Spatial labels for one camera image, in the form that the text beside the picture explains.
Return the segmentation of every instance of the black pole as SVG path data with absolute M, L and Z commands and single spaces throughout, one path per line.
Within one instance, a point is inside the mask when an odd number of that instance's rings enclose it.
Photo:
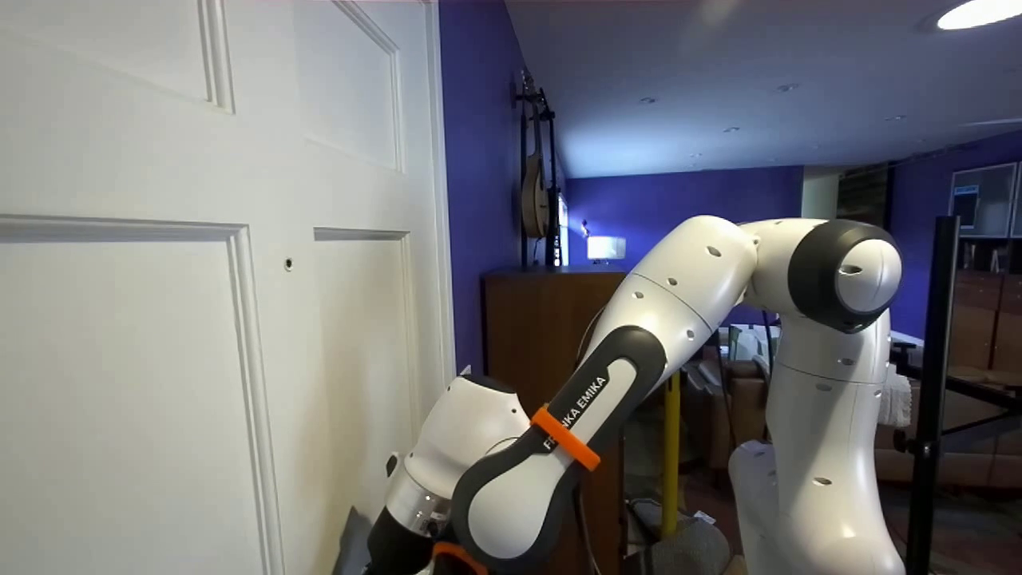
M 947 369 L 947 315 L 953 315 L 953 294 L 955 294 L 955 263 L 959 263 L 959 216 L 936 216 L 928 303 L 926 303 L 919 422 L 918 422 L 918 440 L 913 440 L 906 575 L 928 572 L 932 499 L 936 499 L 942 398 L 946 398 L 946 369 Z
M 521 97 L 513 100 L 516 100 L 516 188 L 513 188 L 516 265 L 530 267 L 530 235 L 524 232 L 524 219 L 521 219 L 521 184 L 524 184 L 526 155 L 530 155 L 530 119 L 526 119 L 530 113 Z
M 558 235 L 558 171 L 555 171 L 555 131 L 554 131 L 554 108 L 543 103 L 543 120 L 547 120 L 547 158 L 549 158 L 549 184 L 547 184 L 547 267 L 555 265 L 555 235 Z

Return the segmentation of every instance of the orange ring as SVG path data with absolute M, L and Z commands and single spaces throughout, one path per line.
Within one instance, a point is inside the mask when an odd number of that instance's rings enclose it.
M 477 562 L 463 547 L 451 542 L 451 541 L 436 541 L 435 542 L 435 555 L 452 555 L 458 562 L 463 562 L 473 575 L 484 575 L 484 565 Z
M 543 427 L 567 456 L 575 456 L 587 473 L 600 467 L 600 453 L 580 445 L 571 427 L 564 427 L 555 415 L 541 406 L 534 412 L 534 424 Z

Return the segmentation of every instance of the ceiling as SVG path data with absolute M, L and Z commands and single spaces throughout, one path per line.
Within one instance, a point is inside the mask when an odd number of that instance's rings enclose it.
M 571 178 L 861 167 L 1022 131 L 1022 19 L 947 0 L 508 0 Z

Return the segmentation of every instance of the purple wall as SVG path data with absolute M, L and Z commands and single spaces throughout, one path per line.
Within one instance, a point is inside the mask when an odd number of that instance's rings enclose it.
M 478 369 L 478 279 L 516 265 L 510 86 L 524 58 L 503 0 L 440 0 L 440 66 L 458 365 Z
M 1022 131 L 894 163 L 890 232 L 904 259 L 894 328 L 926 332 L 932 219 L 947 214 L 953 171 L 1008 158 L 1022 158 Z
M 692 214 L 728 219 L 793 216 L 803 206 L 803 170 L 670 171 L 567 183 L 567 263 L 583 267 L 580 219 L 595 235 L 627 235 L 632 267 L 663 232 Z

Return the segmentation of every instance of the white door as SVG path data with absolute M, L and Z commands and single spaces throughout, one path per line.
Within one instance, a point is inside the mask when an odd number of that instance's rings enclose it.
M 451 376 L 431 0 L 0 0 L 0 572 L 320 575 Z

